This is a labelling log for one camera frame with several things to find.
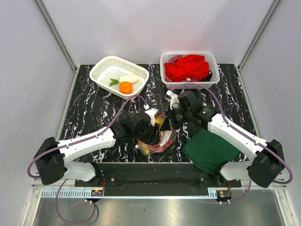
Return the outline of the clear zip top bag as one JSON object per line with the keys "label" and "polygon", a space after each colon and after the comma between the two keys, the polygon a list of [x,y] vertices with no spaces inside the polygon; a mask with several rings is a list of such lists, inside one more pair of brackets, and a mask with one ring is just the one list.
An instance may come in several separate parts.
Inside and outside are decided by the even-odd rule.
{"label": "clear zip top bag", "polygon": [[146,144],[138,140],[135,146],[136,150],[140,150],[145,156],[149,156],[154,153],[164,152],[172,143],[175,142],[176,131],[175,130],[164,130],[161,131],[161,127],[166,122],[166,114],[160,114],[155,118],[155,124],[159,125],[159,134],[155,137],[155,144]]}

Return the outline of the orange fake fruit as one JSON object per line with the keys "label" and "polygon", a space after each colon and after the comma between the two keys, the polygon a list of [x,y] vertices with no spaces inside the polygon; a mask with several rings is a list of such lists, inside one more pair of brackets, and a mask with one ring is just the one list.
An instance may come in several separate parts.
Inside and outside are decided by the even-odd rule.
{"label": "orange fake fruit", "polygon": [[125,94],[125,95],[129,95],[132,93],[133,91],[133,86],[131,83],[125,81],[125,82],[121,82],[119,84],[119,91],[122,93],[122,94]]}

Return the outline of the pale cream fake food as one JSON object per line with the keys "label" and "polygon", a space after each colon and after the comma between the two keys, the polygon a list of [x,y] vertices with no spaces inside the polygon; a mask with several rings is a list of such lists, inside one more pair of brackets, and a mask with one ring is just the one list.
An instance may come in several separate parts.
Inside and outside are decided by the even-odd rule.
{"label": "pale cream fake food", "polygon": [[117,85],[119,83],[128,82],[130,84],[135,84],[138,82],[138,77],[134,75],[125,75],[121,76],[118,79],[110,79],[110,86]]}

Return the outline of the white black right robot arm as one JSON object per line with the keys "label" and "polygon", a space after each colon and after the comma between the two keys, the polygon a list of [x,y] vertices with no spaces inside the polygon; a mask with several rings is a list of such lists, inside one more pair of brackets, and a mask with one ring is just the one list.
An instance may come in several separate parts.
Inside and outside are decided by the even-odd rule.
{"label": "white black right robot arm", "polygon": [[231,180],[251,180],[260,187],[267,188],[275,182],[276,177],[285,168],[282,145],[272,140],[270,142],[242,129],[229,120],[219,108],[202,106],[192,91],[179,95],[167,91],[170,107],[166,113],[170,126],[174,129],[186,122],[221,137],[233,145],[247,158],[247,161],[223,161],[214,174],[214,182],[225,186]]}

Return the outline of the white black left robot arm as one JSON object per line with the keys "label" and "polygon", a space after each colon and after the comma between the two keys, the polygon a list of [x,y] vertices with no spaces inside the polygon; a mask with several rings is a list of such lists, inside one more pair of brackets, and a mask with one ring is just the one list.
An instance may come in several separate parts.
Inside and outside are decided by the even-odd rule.
{"label": "white black left robot arm", "polygon": [[157,144],[157,116],[157,109],[151,108],[73,140],[56,141],[53,137],[45,139],[34,156],[42,184],[51,185],[64,178],[81,180],[91,186],[99,185],[102,180],[99,169],[93,163],[76,162],[75,159],[96,150],[128,143],[133,139],[150,145]]}

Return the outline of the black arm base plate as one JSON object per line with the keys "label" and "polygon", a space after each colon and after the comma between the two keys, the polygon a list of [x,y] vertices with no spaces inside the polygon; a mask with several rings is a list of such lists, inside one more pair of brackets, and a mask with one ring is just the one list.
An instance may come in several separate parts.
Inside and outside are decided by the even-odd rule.
{"label": "black arm base plate", "polygon": [[97,163],[105,196],[208,196],[210,188],[239,188],[198,169],[192,163]]}

